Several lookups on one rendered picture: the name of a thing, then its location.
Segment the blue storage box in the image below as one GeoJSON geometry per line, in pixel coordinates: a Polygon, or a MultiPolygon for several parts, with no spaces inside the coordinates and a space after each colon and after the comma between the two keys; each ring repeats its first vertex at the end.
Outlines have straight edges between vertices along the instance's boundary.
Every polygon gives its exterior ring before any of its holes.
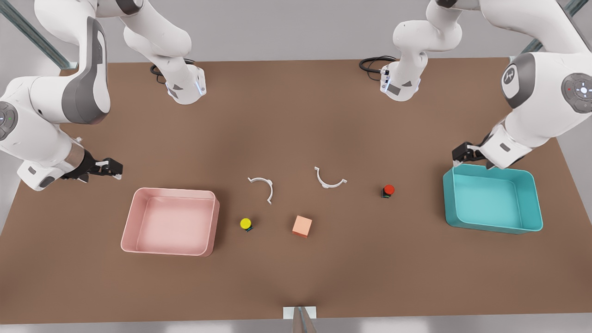
{"type": "Polygon", "coordinates": [[[506,234],[543,228],[535,179],[522,169],[461,164],[443,175],[448,225],[506,234]]]}

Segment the pink storage box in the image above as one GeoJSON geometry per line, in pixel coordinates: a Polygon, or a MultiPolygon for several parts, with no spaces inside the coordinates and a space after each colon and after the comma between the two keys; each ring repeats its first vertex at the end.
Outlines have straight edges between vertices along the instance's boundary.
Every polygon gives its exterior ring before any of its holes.
{"type": "Polygon", "coordinates": [[[211,191],[139,188],[120,247],[129,253],[210,256],[219,210],[220,203],[211,191]]]}

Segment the orange cube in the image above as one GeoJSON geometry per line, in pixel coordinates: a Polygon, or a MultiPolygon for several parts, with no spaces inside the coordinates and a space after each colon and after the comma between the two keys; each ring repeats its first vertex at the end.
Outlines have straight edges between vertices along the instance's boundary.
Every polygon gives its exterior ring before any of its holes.
{"type": "Polygon", "coordinates": [[[312,220],[309,218],[305,218],[303,216],[297,216],[294,226],[292,228],[292,233],[303,238],[307,238],[309,234],[309,230],[312,225],[312,220]]]}

